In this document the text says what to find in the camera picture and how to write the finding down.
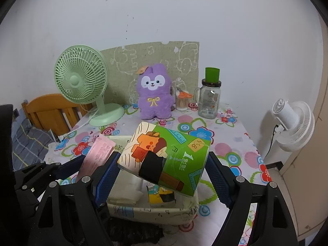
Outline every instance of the metal screw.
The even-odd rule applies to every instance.
[[[242,177],[242,176],[237,176],[237,177],[236,177],[236,180],[237,180],[238,182],[244,182],[244,181],[245,181],[245,178]]]
[[[90,179],[91,178],[89,176],[84,176],[84,177],[82,177],[82,182],[87,183],[90,181]]]
[[[277,183],[276,182],[273,182],[273,181],[271,181],[270,183],[269,183],[269,185],[270,185],[270,187],[272,187],[272,188],[276,188],[278,185],[277,185]]]
[[[52,181],[50,182],[49,187],[54,188],[56,187],[56,185],[57,185],[57,181]]]

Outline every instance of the table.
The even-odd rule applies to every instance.
[[[125,114],[118,121],[101,127],[87,124],[69,134],[61,143],[50,146],[45,161],[63,164],[81,154],[87,154],[100,133],[104,135],[132,135],[141,122],[140,110],[136,104],[124,105],[124,109]],[[222,164],[229,166],[236,176],[242,175],[251,183],[256,184],[264,185],[271,181],[256,146],[229,105],[220,104],[217,117],[213,120],[199,117],[197,111],[196,104],[189,104],[189,109],[186,112],[174,110],[169,119],[154,118],[148,122],[211,140],[210,150],[217,155]],[[73,129],[81,126],[87,119],[88,115],[84,116]],[[75,178],[76,176],[69,177],[60,181],[60,184],[73,183]],[[159,245],[212,245],[229,210],[219,202],[206,171],[203,173],[197,191],[199,210],[192,223],[178,227],[164,226],[165,236],[159,241]],[[248,242],[255,211],[256,204],[252,204],[239,245],[246,245]]]

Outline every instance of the fan center cap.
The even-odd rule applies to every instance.
[[[77,87],[78,84],[80,83],[80,78],[76,75],[72,75],[71,78],[69,79],[69,82],[73,87]]]

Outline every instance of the black jar lid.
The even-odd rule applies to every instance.
[[[221,81],[218,82],[206,82],[205,79],[202,79],[202,85],[210,88],[220,88]]]

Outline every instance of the wooden headboard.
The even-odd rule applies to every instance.
[[[22,107],[26,117],[35,127],[44,130],[51,129],[57,136],[60,136],[69,132],[63,113],[73,128],[80,119],[77,111],[79,110],[84,116],[92,105],[78,105],[68,101],[63,95],[55,93],[37,97],[29,103],[24,102]]]

